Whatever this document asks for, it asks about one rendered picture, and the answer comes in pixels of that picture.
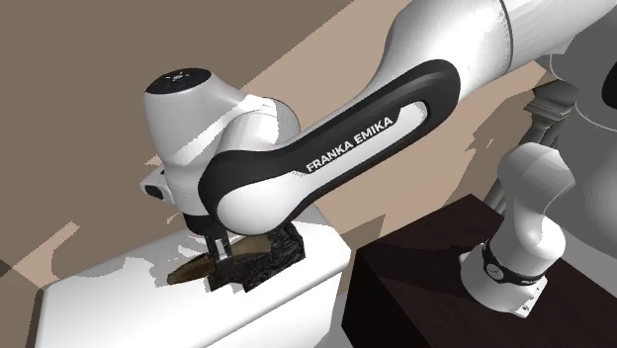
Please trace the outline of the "black rough block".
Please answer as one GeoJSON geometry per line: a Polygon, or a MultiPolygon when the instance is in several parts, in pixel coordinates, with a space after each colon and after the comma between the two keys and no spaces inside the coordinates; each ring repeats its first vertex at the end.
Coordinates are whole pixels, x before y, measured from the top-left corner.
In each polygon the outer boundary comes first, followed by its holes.
{"type": "Polygon", "coordinates": [[[246,236],[231,245],[225,269],[207,277],[210,289],[239,284],[248,293],[306,257],[302,236],[292,223],[257,236],[246,236]]]}

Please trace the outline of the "brown oblong thing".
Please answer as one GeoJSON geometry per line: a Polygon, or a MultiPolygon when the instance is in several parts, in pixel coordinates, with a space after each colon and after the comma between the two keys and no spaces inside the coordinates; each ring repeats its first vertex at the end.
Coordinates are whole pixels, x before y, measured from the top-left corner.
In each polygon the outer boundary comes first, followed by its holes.
{"type": "Polygon", "coordinates": [[[270,251],[271,241],[267,235],[247,236],[231,244],[230,252],[219,261],[215,260],[213,252],[203,253],[171,272],[166,282],[168,285],[175,285],[205,278],[215,272],[220,275],[232,274],[240,262],[270,251]]]}

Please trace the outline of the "dark robot stand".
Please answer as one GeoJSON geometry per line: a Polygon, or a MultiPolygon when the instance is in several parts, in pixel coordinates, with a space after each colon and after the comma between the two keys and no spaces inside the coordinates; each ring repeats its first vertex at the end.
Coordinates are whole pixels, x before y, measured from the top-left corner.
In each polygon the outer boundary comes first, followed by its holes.
{"type": "Polygon", "coordinates": [[[342,327],[354,348],[617,348],[617,298],[557,261],[526,318],[478,304],[460,254],[500,214],[468,195],[361,248],[342,327]]]}

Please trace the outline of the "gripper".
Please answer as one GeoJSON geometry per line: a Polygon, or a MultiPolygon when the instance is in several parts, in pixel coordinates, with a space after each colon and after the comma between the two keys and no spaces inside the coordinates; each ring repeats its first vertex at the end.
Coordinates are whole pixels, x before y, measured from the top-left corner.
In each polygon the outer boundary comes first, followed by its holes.
{"type": "Polygon", "coordinates": [[[205,236],[208,252],[215,262],[216,270],[228,272],[232,267],[232,251],[226,229],[209,215],[183,214],[183,218],[190,231],[205,236]]]}

